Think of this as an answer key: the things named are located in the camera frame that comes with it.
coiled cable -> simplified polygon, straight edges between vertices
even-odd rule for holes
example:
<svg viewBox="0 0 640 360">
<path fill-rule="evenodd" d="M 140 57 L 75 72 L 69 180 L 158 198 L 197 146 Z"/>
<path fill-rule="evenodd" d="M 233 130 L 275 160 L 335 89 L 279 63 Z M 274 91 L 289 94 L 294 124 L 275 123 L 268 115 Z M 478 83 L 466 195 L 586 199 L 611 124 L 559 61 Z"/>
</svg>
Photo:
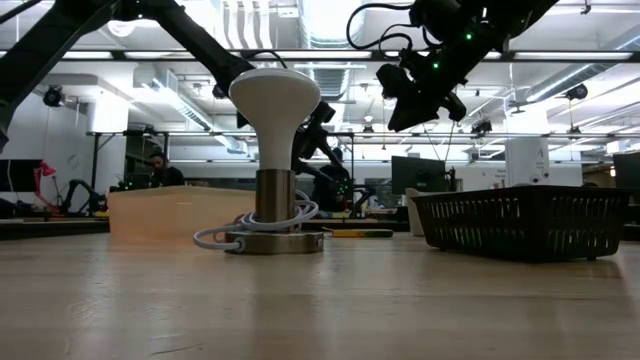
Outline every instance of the coiled cable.
<svg viewBox="0 0 640 360">
<path fill-rule="evenodd" d="M 193 234 L 193 243 L 203 249 L 209 250 L 236 250 L 242 251 L 244 248 L 244 239 L 237 238 L 232 243 L 218 243 L 218 242 L 208 242 L 202 240 L 204 236 L 213 235 L 215 237 L 217 234 L 230 232 L 230 231 L 277 231 L 281 229 L 286 229 L 292 226 L 300 228 L 303 222 L 310 220 L 316 214 L 318 214 L 319 207 L 318 204 L 311 201 L 307 194 L 300 190 L 296 190 L 296 194 L 299 195 L 302 200 L 296 200 L 296 215 L 293 219 L 274 222 L 274 223 L 263 223 L 255 220 L 256 212 L 252 211 L 248 214 L 245 214 L 240 217 L 234 225 L 221 226 L 215 229 L 205 229 L 202 231 L 198 231 Z"/>
</svg>

computer monitor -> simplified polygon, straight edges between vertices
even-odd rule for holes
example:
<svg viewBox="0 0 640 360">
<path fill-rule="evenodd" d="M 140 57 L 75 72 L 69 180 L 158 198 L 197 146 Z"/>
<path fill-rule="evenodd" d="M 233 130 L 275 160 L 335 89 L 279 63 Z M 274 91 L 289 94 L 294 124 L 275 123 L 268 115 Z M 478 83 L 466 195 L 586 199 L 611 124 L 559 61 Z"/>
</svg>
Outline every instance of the computer monitor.
<svg viewBox="0 0 640 360">
<path fill-rule="evenodd" d="M 640 190 L 640 153 L 613 156 L 616 169 L 616 187 Z"/>
<path fill-rule="evenodd" d="M 446 192 L 445 163 L 439 160 L 393 156 L 391 158 L 391 192 L 404 195 L 405 189 L 420 192 Z"/>
<path fill-rule="evenodd" d="M 0 191 L 35 192 L 37 190 L 34 170 L 40 168 L 42 160 L 0 160 Z"/>
</svg>

stainless steel cylinder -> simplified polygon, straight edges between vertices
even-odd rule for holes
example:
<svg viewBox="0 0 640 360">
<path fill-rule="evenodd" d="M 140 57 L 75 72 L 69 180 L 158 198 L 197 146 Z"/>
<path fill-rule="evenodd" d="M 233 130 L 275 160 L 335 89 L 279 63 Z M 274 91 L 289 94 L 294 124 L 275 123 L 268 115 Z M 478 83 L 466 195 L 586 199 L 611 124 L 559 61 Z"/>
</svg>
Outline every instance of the stainless steel cylinder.
<svg viewBox="0 0 640 360">
<path fill-rule="evenodd" d="M 295 216 L 295 173 L 290 170 L 258 170 L 256 220 L 278 222 Z"/>
</svg>

ceiling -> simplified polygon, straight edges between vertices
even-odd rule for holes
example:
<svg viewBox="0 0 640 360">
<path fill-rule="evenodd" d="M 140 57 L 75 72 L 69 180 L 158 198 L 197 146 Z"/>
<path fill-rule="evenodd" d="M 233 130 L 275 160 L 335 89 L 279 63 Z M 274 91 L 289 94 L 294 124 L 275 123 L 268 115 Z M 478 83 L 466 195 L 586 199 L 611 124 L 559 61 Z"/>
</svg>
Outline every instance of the ceiling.
<svg viewBox="0 0 640 360">
<path fill-rule="evenodd" d="M 229 49 L 248 48 L 251 43 L 263 44 L 265 34 L 260 32 L 259 25 L 265 16 L 269 20 L 266 38 L 273 49 L 300 49 L 303 47 L 304 36 L 300 27 L 299 10 L 294 0 L 185 0 L 187 13 L 201 26 L 208 30 L 215 38 L 227 45 Z M 344 28 L 344 22 L 351 11 L 361 3 L 359 0 L 306 0 L 308 3 L 325 4 L 323 11 L 316 11 L 316 23 L 326 22 L 327 27 Z M 407 1 L 384 1 L 386 3 L 408 3 Z M 0 12 L 6 12 L 18 5 L 20 1 L 0 2 Z M 43 1 L 27 12 L 0 27 L 0 48 L 8 49 L 27 32 L 33 24 L 48 10 L 51 1 Z M 223 4 L 223 11 L 217 10 L 216 4 Z M 557 51 L 596 51 L 616 50 L 609 43 L 621 34 L 640 24 L 640 0 L 597 1 L 592 0 L 592 11 L 588 15 L 581 15 L 584 1 L 560 1 L 546 16 L 520 37 L 511 41 L 511 50 L 557 50 Z M 245 16 L 245 7 L 253 6 L 250 16 Z M 268 12 L 261 12 L 260 5 Z M 245 31 L 245 22 L 251 18 L 253 31 Z M 382 32 L 395 23 L 406 23 L 408 14 L 405 11 L 367 11 L 364 16 L 363 30 L 359 43 L 376 40 Z M 114 27 L 105 25 L 98 31 L 85 35 L 74 47 L 74 50 L 104 50 L 104 51 L 153 51 L 180 50 L 182 47 L 169 34 L 151 22 L 139 23 L 130 34 L 122 36 L 114 31 Z M 415 44 L 422 44 L 421 34 L 417 31 L 407 31 Z M 383 49 L 398 50 L 405 46 L 402 40 L 391 40 L 384 43 Z M 178 92 L 206 114 L 219 129 L 235 130 L 235 109 L 228 100 L 216 100 L 211 94 L 215 79 L 207 69 L 195 61 L 159 61 L 153 63 L 158 72 L 170 70 L 179 80 Z M 384 102 L 381 98 L 381 88 L 375 73 L 382 62 L 351 61 L 347 89 L 344 97 L 332 106 L 343 115 L 332 120 L 332 131 L 361 132 L 363 126 L 373 125 L 376 132 L 384 131 L 384 124 L 393 113 L 392 102 Z M 274 66 L 273 63 L 258 63 L 258 66 Z M 287 62 L 289 68 L 300 69 L 308 65 L 307 62 Z M 481 63 L 467 77 L 469 82 L 465 87 L 457 89 L 458 96 L 468 109 L 470 115 L 456 131 L 468 131 L 469 127 L 480 119 L 489 119 L 493 123 L 495 132 L 505 131 L 503 120 L 507 116 L 502 100 L 513 89 L 526 89 L 535 86 L 550 76 L 570 67 L 570 63 Z M 120 71 L 116 67 L 104 70 L 105 63 L 96 63 L 92 71 L 95 75 L 109 80 L 111 73 Z M 69 71 L 69 66 L 57 67 L 54 72 Z M 551 98 L 531 107 L 535 110 L 525 111 L 546 112 L 550 131 L 565 132 L 571 122 L 588 128 L 589 133 L 609 133 L 615 131 L 634 131 L 634 126 L 640 130 L 640 106 L 632 106 L 638 102 L 640 90 L 640 64 L 621 64 L 584 82 L 589 89 L 589 96 L 583 101 L 574 101 L 572 111 L 564 99 Z M 145 95 L 134 89 L 122 85 L 123 92 L 131 97 L 132 112 L 130 121 L 152 123 L 158 129 L 171 131 L 193 130 L 186 128 L 188 122 L 174 108 L 153 96 Z M 73 87 L 66 87 L 73 92 Z M 81 93 L 77 96 L 91 95 Z M 492 111 L 479 111 L 480 107 L 494 100 L 499 106 Z M 418 126 L 408 131 L 448 133 L 451 122 L 447 120 L 447 112 L 439 113 L 441 120 L 431 121 L 424 126 Z M 181 143 L 190 140 L 181 139 Z M 360 143 L 378 142 L 378 137 L 359 139 Z M 402 140 L 389 140 L 391 143 Z M 192 140 L 194 145 L 203 144 L 203 140 Z M 594 141 L 596 146 L 606 141 Z M 213 146 L 215 141 L 206 142 Z"/>
</svg>

workbench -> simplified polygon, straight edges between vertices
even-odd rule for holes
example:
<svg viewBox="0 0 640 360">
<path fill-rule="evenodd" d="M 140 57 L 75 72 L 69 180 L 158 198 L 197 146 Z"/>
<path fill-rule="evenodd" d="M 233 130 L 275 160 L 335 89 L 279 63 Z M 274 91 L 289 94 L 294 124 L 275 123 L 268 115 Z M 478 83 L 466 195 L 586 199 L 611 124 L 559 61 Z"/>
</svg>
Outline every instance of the workbench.
<svg viewBox="0 0 640 360">
<path fill-rule="evenodd" d="M 110 243 L 0 242 L 3 359 L 637 359 L 640 244 L 530 265 L 421 238 L 327 238 L 238 256 Z"/>
</svg>

